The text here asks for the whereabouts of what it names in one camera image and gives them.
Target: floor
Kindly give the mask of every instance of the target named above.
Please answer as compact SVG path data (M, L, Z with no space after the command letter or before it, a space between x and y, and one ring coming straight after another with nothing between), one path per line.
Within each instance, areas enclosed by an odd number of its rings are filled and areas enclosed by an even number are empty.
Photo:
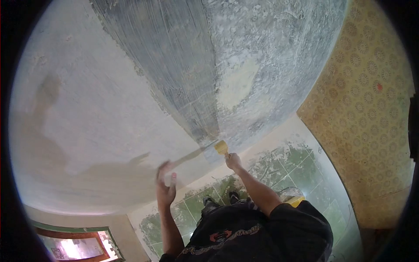
M280 191L286 187L302 190L306 199L329 221L334 234L334 246L338 247L340 242L346 241L345 246L362 249L346 191L318 142L296 115L258 145L239 155L249 172L273 190ZM228 204L228 192L233 190L239 192L241 197L247 197L240 179L229 169L223 169L211 172L196 184L178 191L180 196L176 197L176 204L172 205L172 215L185 245L201 217L201 209L204 207L202 198L209 195L221 205ZM155 203L152 203L129 215L140 241L147 247L145 249L153 261L163 254L160 217L156 211ZM355 234L355 237L345 239L348 233ZM343 249L334 248L336 254L343 252Z

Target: man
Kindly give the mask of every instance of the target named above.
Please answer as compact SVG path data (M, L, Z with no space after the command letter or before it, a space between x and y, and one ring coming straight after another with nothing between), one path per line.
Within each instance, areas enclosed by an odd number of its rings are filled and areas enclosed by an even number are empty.
M161 262L327 261L333 235L322 214L308 201L297 208L282 203L272 189L242 167L236 153L225 162L241 178L253 202L237 201L234 192L230 193L231 206L204 199L201 221L186 247L170 213L176 173L172 173L172 183L167 187L163 178L172 165L165 162L160 166L156 181L164 251Z

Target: shoe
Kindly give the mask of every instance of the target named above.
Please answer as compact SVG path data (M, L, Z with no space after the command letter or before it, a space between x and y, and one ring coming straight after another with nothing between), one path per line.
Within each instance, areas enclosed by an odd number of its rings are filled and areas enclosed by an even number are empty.
M206 196L202 199L202 203L204 204L204 206L206 206L209 201L214 202L214 200L212 200L212 198L209 196Z
M235 191L229 192L228 196L230 197L230 205L237 203L237 201L240 199L238 193Z

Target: yellow wallpaper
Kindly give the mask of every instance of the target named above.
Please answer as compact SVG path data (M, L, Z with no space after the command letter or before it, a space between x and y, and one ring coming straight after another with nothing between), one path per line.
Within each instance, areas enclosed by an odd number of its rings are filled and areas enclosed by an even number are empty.
M331 57L297 114L336 167L361 227L394 227L406 202L413 92L384 12L371 0L350 1Z

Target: right hand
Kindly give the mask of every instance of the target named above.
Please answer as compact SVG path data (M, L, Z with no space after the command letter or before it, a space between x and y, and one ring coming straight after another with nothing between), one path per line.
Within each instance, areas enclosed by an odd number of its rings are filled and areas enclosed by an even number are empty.
M169 208L176 197L176 173L172 173L170 186L164 184L164 176L172 170L174 164L170 161L164 162L157 170L156 175L156 194L157 206L159 208Z
M236 171L242 168L240 157L236 153L231 153L230 157L229 155L226 154L224 158L225 158L225 163L227 164L227 167L232 169L233 171Z

